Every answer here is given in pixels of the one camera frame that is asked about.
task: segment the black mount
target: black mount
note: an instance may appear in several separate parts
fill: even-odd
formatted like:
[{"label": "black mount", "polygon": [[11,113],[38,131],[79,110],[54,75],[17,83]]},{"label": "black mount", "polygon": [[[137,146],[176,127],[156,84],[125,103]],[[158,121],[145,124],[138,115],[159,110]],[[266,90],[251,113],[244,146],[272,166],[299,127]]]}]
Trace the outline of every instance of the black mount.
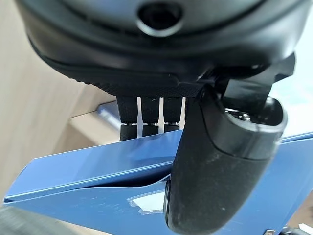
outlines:
[{"label": "black mount", "polygon": [[199,93],[167,184],[164,213],[174,232],[211,234],[248,198],[287,125],[286,112],[268,94],[294,63],[292,55],[253,76],[233,76],[224,89],[206,85]]}]

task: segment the black rubber grip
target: black rubber grip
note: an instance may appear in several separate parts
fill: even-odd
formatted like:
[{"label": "black rubber grip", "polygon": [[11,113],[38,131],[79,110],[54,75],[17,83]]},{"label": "black rubber grip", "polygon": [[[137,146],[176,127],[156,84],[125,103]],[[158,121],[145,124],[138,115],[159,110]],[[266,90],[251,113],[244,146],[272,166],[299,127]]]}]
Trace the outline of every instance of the black rubber grip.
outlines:
[{"label": "black rubber grip", "polygon": [[137,123],[138,105],[136,97],[117,96],[119,116],[122,123]]},{"label": "black rubber grip", "polygon": [[216,97],[201,95],[188,112],[174,160],[167,225],[179,234],[208,235],[238,211],[275,154],[286,117],[278,101],[266,126],[226,113]]},{"label": "black rubber grip", "polygon": [[137,125],[121,125],[119,141],[127,141],[137,138]]},{"label": "black rubber grip", "polygon": [[153,136],[158,134],[158,126],[142,126],[142,137]]},{"label": "black rubber grip", "polygon": [[144,123],[158,123],[160,98],[141,98],[141,115]]},{"label": "black rubber grip", "polygon": [[181,116],[182,98],[164,98],[164,122],[177,123]]},{"label": "black rubber grip", "polygon": [[179,130],[179,125],[170,125],[170,124],[164,125],[164,132],[177,131],[177,130]]}]

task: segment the black plastic housing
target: black plastic housing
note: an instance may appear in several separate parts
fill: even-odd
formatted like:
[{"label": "black plastic housing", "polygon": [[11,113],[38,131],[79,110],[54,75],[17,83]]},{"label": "black plastic housing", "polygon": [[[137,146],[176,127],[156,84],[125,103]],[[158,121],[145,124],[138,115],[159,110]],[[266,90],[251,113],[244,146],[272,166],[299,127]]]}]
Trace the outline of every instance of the black plastic housing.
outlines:
[{"label": "black plastic housing", "polygon": [[269,98],[265,107],[259,124],[225,112],[209,87],[193,103],[172,170],[166,215],[170,229],[211,234],[241,207],[274,156],[287,124],[277,100]]},{"label": "black plastic housing", "polygon": [[[189,1],[180,2],[184,6]],[[223,10],[214,5],[216,1],[200,2],[208,14]],[[92,14],[73,11],[61,0],[16,3],[31,42],[49,59],[67,65],[168,73],[179,82],[195,82],[215,65],[271,64],[288,57],[300,38],[311,5],[310,0],[266,0],[254,6],[254,1],[253,8],[223,24],[207,23],[202,30],[195,25],[194,30],[190,27],[192,33],[159,39],[124,30],[122,23],[118,28],[99,22]],[[197,15],[199,6],[188,7]],[[112,14],[121,15],[119,11]],[[104,81],[110,77],[105,71],[103,75]]]}]

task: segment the textured black surface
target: textured black surface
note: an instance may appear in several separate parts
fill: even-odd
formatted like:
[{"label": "textured black surface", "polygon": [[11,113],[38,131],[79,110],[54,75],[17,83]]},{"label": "textured black surface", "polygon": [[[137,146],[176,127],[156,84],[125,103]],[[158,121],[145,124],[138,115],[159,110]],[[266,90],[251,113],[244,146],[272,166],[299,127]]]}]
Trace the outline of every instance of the textured black surface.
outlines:
[{"label": "textured black surface", "polygon": [[153,136],[158,134],[158,126],[148,126],[144,125],[142,126],[142,136]]},{"label": "textured black surface", "polygon": [[119,116],[122,123],[137,123],[137,97],[117,96]]},{"label": "textured black surface", "polygon": [[179,130],[179,125],[170,125],[170,124],[164,125],[164,132],[177,131],[177,130]]},{"label": "textured black surface", "polygon": [[127,141],[137,138],[137,125],[121,125],[119,141]]},{"label": "textured black surface", "polygon": [[164,122],[175,123],[180,121],[182,98],[164,98]]},{"label": "textured black surface", "polygon": [[269,159],[248,160],[221,152],[207,134],[199,105],[191,112],[172,169],[167,223],[176,233],[207,235],[241,207]]},{"label": "textured black surface", "polygon": [[141,115],[143,123],[158,123],[160,109],[159,98],[141,98]]}]

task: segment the black device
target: black device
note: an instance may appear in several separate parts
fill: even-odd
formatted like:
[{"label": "black device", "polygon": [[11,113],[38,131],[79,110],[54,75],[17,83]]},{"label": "black device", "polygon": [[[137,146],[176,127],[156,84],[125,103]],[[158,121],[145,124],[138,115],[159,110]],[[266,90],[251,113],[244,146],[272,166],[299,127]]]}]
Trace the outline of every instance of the black device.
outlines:
[{"label": "black device", "polygon": [[272,84],[291,76],[310,0],[16,0],[37,54],[115,95],[121,141],[186,125],[164,201],[181,234],[220,229],[275,154],[287,123]]}]

